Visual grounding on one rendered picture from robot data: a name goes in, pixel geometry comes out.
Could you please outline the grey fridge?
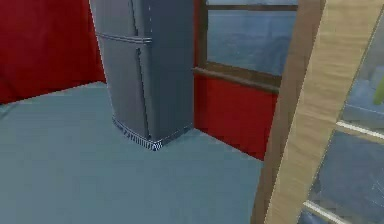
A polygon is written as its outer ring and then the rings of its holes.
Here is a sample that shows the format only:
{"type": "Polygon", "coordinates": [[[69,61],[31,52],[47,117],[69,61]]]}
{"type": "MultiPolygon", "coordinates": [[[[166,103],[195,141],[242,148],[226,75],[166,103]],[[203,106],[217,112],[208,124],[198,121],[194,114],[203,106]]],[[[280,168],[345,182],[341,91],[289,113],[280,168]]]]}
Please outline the grey fridge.
{"type": "Polygon", "coordinates": [[[113,123],[157,151],[193,127],[194,0],[89,0],[113,123]],[[145,138],[135,49],[141,49],[150,138],[145,138]]]}

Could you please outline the brown framed window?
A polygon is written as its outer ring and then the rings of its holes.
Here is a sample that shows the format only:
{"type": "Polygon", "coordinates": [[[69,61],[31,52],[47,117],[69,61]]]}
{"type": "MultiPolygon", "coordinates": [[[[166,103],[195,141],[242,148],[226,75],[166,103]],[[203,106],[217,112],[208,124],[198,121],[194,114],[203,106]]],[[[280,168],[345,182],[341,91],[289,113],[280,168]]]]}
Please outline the brown framed window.
{"type": "Polygon", "coordinates": [[[196,0],[196,65],[209,77],[276,93],[299,0],[196,0]]]}

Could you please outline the light wooden shelf unit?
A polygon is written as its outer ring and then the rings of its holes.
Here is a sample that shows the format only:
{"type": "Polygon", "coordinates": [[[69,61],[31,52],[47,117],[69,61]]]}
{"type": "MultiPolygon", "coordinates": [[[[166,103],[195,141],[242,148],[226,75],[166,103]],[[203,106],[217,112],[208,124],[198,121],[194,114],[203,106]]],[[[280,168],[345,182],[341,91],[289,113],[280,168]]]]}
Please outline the light wooden shelf unit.
{"type": "Polygon", "coordinates": [[[250,224],[384,224],[384,0],[299,0],[250,224]]]}

